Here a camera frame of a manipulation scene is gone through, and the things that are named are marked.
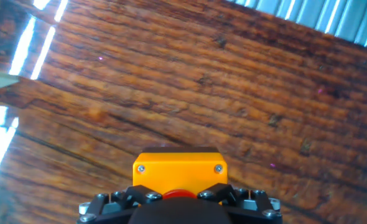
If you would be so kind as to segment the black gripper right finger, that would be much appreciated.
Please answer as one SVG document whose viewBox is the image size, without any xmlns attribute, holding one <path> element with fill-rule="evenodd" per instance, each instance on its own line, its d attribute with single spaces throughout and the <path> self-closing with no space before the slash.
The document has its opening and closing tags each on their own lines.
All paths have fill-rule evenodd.
<svg viewBox="0 0 367 224">
<path fill-rule="evenodd" d="M 231 223 L 282 224 L 280 202 L 270 199 L 263 190 L 218 183 L 200 191 L 197 198 L 217 205 Z"/>
</svg>

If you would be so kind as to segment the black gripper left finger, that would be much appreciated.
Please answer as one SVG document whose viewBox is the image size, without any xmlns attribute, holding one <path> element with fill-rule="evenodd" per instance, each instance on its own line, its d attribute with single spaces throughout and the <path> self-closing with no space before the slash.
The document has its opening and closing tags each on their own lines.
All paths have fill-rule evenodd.
<svg viewBox="0 0 367 224">
<path fill-rule="evenodd" d="M 111 194 L 97 194 L 90 202 L 79 205 L 77 224 L 128 223 L 131 215 L 140 205 L 162 199 L 161 193 L 143 185 L 130 186 L 126 190 Z"/>
</svg>

